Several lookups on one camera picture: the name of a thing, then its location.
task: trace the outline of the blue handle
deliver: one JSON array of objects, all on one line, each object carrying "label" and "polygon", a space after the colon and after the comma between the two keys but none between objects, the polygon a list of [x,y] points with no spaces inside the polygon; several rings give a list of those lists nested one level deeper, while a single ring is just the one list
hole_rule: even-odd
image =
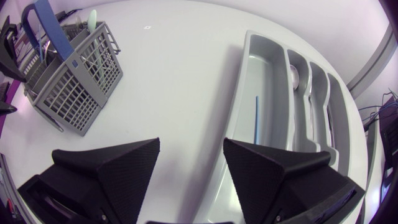
[{"label": "blue handle", "polygon": [[62,60],[65,61],[73,53],[73,47],[70,45],[69,40],[63,33],[63,30],[51,9],[50,3],[47,0],[37,0],[35,3],[26,6],[22,12],[22,26],[33,48],[40,53],[39,43],[30,28],[29,21],[27,20],[29,11],[32,9],[35,10],[45,33],[51,40],[51,43],[54,45],[59,56],[61,56]]}]

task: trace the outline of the white wall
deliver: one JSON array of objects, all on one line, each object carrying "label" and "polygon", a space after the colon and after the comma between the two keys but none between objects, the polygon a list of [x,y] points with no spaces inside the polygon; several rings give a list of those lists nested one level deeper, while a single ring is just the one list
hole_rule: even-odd
[{"label": "white wall", "polygon": [[[394,52],[390,59],[390,62],[386,65],[381,74],[376,80],[364,91],[357,99],[355,99],[356,106],[358,108],[364,108],[366,106],[381,105],[381,98],[383,93],[392,91],[398,94],[398,48]],[[391,97],[385,96],[384,102]],[[361,110],[359,113],[361,118],[367,118],[373,110]]]}]

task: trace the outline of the cable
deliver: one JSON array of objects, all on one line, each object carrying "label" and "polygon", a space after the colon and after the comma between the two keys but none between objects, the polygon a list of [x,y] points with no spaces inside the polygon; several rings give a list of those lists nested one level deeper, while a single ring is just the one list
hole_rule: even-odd
[{"label": "cable", "polygon": [[366,120],[369,119],[369,118],[370,118],[370,119],[375,118],[380,112],[384,111],[385,109],[387,109],[387,108],[389,108],[389,107],[391,107],[391,106],[397,106],[397,107],[398,107],[398,103],[397,103],[396,101],[390,102],[390,103],[386,104],[385,106],[383,106],[383,107],[382,107],[378,112],[376,112],[374,115],[372,115],[372,113],[374,113],[374,112],[372,112],[370,116],[368,116],[367,118],[364,118],[362,121],[366,121]]},{"label": "cable", "polygon": [[394,94],[390,91],[389,93],[383,94],[383,97],[381,98],[381,105],[383,105],[383,103],[384,103],[384,96],[390,95],[390,94],[392,94],[392,97],[394,97],[394,99],[397,100],[397,98],[394,96]]},{"label": "cable", "polygon": [[375,107],[381,107],[381,106],[367,106],[367,107],[358,109],[358,111],[360,111],[360,110],[365,110],[365,109],[368,109],[368,108],[375,108]]},{"label": "cable", "polygon": [[388,90],[390,90],[390,93],[392,93],[394,95],[394,98],[397,100],[398,95],[394,91],[392,91],[390,88],[388,88]]}]

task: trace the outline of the white surface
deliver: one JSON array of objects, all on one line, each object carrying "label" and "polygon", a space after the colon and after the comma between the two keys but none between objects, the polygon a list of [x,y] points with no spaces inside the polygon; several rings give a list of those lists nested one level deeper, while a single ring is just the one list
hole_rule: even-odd
[{"label": "white surface", "polygon": [[[6,14],[20,22],[21,12],[33,0],[7,0]],[[49,0],[57,13],[120,0]],[[199,0],[253,13],[292,30],[304,38],[336,68],[348,83],[379,45],[388,25],[379,1],[334,0]]]},{"label": "white surface", "polygon": [[[160,137],[159,158],[138,223],[193,220],[224,136],[248,29],[289,43],[336,73],[291,31],[235,9],[191,1],[129,1],[95,9],[122,49],[118,60],[124,76],[106,106],[82,138],[53,128],[20,87],[12,102],[18,111],[7,116],[0,152],[7,156],[19,187],[53,164],[53,149],[80,151]],[[90,11],[79,15],[86,18]],[[352,153],[363,155],[365,137],[357,131],[361,121],[347,90],[345,100]],[[350,158],[349,176],[364,187],[367,160],[358,158]],[[353,211],[351,221],[358,212]]]},{"label": "white surface", "polygon": [[369,174],[371,179],[369,180],[368,189],[365,195],[364,223],[369,223],[379,208],[380,186],[383,178],[384,162],[386,160],[384,157],[384,149],[380,135],[380,122],[376,121],[375,125],[376,137],[374,138],[374,143],[376,145],[376,151],[374,155],[373,169]]},{"label": "white surface", "polygon": [[[381,105],[381,99],[383,93],[388,93],[390,88],[392,91],[398,93],[398,48],[394,52],[390,59],[390,62],[386,65],[384,70],[375,79],[375,81],[366,89],[357,99],[355,103],[358,108],[364,108],[367,106]],[[386,102],[392,95],[384,97]],[[367,118],[373,112],[372,108],[367,110],[361,110],[359,113],[361,118]]]}]

